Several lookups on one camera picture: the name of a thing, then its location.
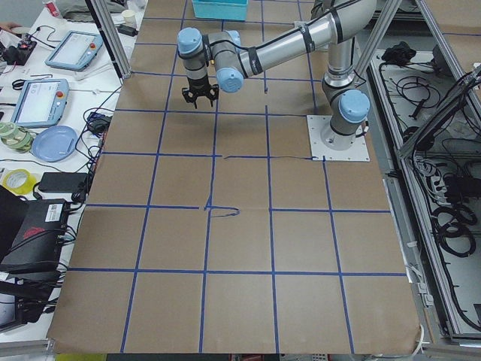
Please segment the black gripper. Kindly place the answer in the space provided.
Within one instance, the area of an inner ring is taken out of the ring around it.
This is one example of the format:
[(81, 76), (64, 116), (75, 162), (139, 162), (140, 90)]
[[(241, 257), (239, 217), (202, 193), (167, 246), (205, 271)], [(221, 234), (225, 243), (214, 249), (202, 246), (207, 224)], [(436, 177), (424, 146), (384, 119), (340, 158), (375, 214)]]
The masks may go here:
[(193, 104), (195, 109), (197, 106), (197, 98), (206, 97), (210, 100), (210, 105), (219, 99), (219, 86), (211, 85), (208, 77), (202, 77), (199, 79), (187, 78), (189, 86), (182, 88), (182, 95), (185, 101), (189, 104)]

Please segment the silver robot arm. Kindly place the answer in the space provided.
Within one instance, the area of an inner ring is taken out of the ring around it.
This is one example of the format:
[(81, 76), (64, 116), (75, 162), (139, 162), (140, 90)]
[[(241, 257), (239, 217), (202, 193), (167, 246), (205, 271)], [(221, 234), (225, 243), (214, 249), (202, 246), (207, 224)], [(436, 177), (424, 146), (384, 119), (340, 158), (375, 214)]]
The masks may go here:
[(236, 93), (247, 78), (327, 46), (322, 89), (331, 105), (329, 128), (335, 135), (352, 137), (370, 108), (355, 108), (368, 98), (352, 84), (354, 40), (376, 6), (375, 1), (333, 1), (323, 11), (314, 8), (311, 20), (252, 47), (241, 46), (236, 31), (203, 34), (186, 27), (177, 35), (177, 53), (189, 83), (182, 95), (192, 104), (200, 97), (214, 102), (219, 91)]

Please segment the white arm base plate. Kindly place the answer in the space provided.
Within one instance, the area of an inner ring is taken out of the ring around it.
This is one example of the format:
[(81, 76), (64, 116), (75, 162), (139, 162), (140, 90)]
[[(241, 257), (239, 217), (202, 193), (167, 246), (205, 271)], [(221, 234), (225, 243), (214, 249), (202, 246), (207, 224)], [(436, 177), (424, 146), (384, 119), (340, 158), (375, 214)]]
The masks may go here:
[(369, 162), (363, 128), (354, 135), (339, 135), (331, 129), (330, 115), (307, 115), (311, 158), (315, 161)]

